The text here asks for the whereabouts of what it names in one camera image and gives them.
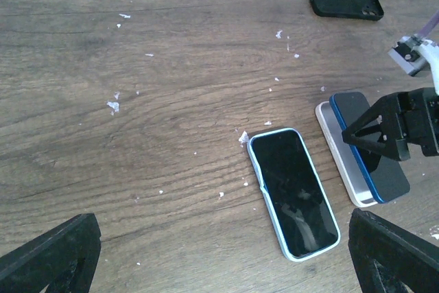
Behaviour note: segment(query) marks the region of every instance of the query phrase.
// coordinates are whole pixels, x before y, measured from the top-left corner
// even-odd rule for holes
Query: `phone bezel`
[[[308,161],[309,161],[309,163],[310,163],[310,165],[311,165],[311,167],[313,169],[314,175],[316,176],[317,182],[318,182],[319,187],[320,187],[320,191],[322,192],[324,201],[326,202],[326,204],[328,206],[329,213],[331,214],[332,221],[334,222],[335,228],[337,230],[337,241],[334,244],[331,244],[331,245],[329,245],[329,246],[327,246],[327,247],[325,247],[325,248],[323,248],[321,250],[317,250],[316,252],[313,252],[313,253],[310,253],[308,255],[305,255],[304,257],[296,257],[293,254],[291,254],[289,249],[288,249],[287,242],[285,241],[285,237],[283,235],[283,232],[282,232],[282,229],[281,229],[281,225],[279,224],[279,221],[278,221],[278,218],[277,218],[277,215],[276,215],[276,211],[274,210],[274,206],[273,206],[270,194],[268,193],[268,190],[267,190],[267,188],[265,186],[265,183],[263,181],[261,168],[260,168],[260,166],[259,166],[259,164],[257,162],[256,155],[254,154],[253,147],[252,147],[252,143],[253,143],[253,141],[255,139],[266,137],[266,136],[272,135],[272,134],[278,134],[278,133],[289,131],[289,130],[295,132],[299,136],[300,142],[303,145],[303,148],[305,150],[305,154],[308,157]],[[270,214],[270,218],[272,219],[274,231],[276,232],[276,236],[278,238],[279,244],[281,245],[281,250],[282,250],[284,256],[288,260],[290,260],[290,261],[302,262],[302,261],[311,259],[312,257],[316,257],[317,255],[320,255],[320,254],[322,254],[322,253],[324,253],[324,252],[326,252],[328,250],[331,250],[332,248],[336,247],[338,245],[338,243],[340,242],[340,239],[341,239],[340,229],[338,228],[337,221],[335,220],[335,216],[334,216],[334,213],[332,211],[331,205],[329,204],[327,195],[325,194],[325,192],[323,190],[322,183],[320,182],[320,179],[318,177],[316,168],[314,167],[314,164],[313,164],[313,162],[311,160],[311,157],[310,157],[310,155],[308,153],[308,149],[307,149],[307,146],[305,145],[305,142],[303,141],[302,135],[300,135],[300,133],[297,130],[293,129],[293,128],[281,128],[279,130],[273,130],[273,131],[270,131],[270,132],[260,133],[260,134],[257,134],[255,136],[253,136],[249,140],[249,142],[247,143],[247,150],[248,150],[248,154],[250,155],[250,160],[252,161],[252,164],[253,164],[253,167],[254,167],[254,171],[256,172],[256,177],[257,177],[257,179],[259,181],[259,187],[260,187],[260,189],[262,191],[265,203],[266,203],[267,208],[268,208],[268,213]]]

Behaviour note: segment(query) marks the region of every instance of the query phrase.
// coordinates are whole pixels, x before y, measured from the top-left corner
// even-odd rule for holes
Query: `white phone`
[[[247,144],[283,254],[304,261],[340,242],[340,230],[301,135],[283,128]]]

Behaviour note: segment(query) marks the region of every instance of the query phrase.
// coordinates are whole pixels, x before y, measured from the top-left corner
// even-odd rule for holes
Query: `black smartphone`
[[[384,16],[379,0],[309,0],[318,16],[378,21]]]
[[[340,230],[301,135],[264,132],[247,149],[285,257],[304,261],[336,246]]]

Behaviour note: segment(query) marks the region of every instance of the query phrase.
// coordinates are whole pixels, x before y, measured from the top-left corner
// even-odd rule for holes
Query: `wooden table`
[[[1,0],[0,255],[93,212],[91,292],[359,292],[354,205],[314,108],[431,86],[386,53],[438,7],[380,1],[369,22],[308,0]],[[282,255],[238,142],[266,121],[302,133],[342,232],[304,263]],[[411,151],[411,192],[370,210],[438,244],[438,159]]]

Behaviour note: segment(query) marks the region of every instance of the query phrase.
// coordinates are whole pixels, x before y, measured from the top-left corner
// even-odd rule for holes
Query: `white paper scrap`
[[[247,134],[247,132],[246,132],[246,131],[243,131],[243,132],[242,132],[242,135],[241,135],[241,137],[238,139],[238,141],[240,142],[240,144],[245,144],[245,143],[248,142],[248,140],[249,140],[249,138],[248,138],[248,134]]]
[[[107,102],[107,106],[109,106],[110,108],[113,108],[113,110],[118,113],[119,112],[119,102]]]

